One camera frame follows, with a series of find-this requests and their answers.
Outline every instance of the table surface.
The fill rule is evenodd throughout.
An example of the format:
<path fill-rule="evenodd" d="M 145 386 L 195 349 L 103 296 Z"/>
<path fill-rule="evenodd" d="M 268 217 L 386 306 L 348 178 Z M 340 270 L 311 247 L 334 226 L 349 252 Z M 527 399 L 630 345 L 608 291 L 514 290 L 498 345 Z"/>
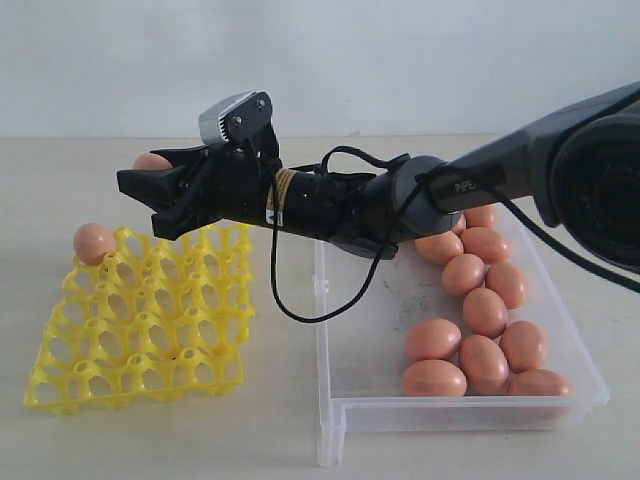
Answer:
<path fill-rule="evenodd" d="M 318 161 L 337 144 L 383 158 L 429 153 L 451 160 L 490 136 L 282 140 L 286 164 Z M 24 409 L 29 369 L 82 223 L 150 231 L 149 210 L 121 195 L 115 171 L 144 151 L 192 139 L 0 140 L 0 465 L 7 478 L 635 478 L 640 469 L 640 296 L 536 246 L 611 389 L 607 406 L 566 432 L 349 434 L 344 463 L 316 463 L 315 335 L 280 313 L 269 289 L 269 232 L 255 250 L 245 384 L 225 397 L 192 397 L 55 417 Z M 333 169 L 357 165 L 337 156 Z M 520 205 L 536 220 L 531 202 Z M 563 230 L 554 234 L 577 248 Z M 313 312 L 313 246 L 283 239 L 285 303 Z"/>

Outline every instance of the clear plastic container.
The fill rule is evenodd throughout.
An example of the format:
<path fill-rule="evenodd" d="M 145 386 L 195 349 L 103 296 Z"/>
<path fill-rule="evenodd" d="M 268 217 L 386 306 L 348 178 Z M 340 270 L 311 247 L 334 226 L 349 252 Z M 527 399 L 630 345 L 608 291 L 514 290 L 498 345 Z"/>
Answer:
<path fill-rule="evenodd" d="M 318 462 L 339 464 L 347 432 L 446 430 L 548 430 L 577 425 L 609 391 L 544 268 L 528 232 L 498 207 L 497 230 L 512 247 L 511 261 L 529 280 L 525 306 L 509 322 L 530 320 L 549 337 L 545 368 L 574 384 L 567 397 L 405 397 L 401 376 L 410 364 L 405 335 L 416 322 L 440 316 L 461 322 L 462 302 L 444 292 L 442 268 L 423 260 L 412 244 L 381 262 L 364 298 L 351 310 L 317 326 L 320 428 Z M 316 313 L 343 305 L 358 291 L 370 260 L 332 245 L 315 245 Z"/>

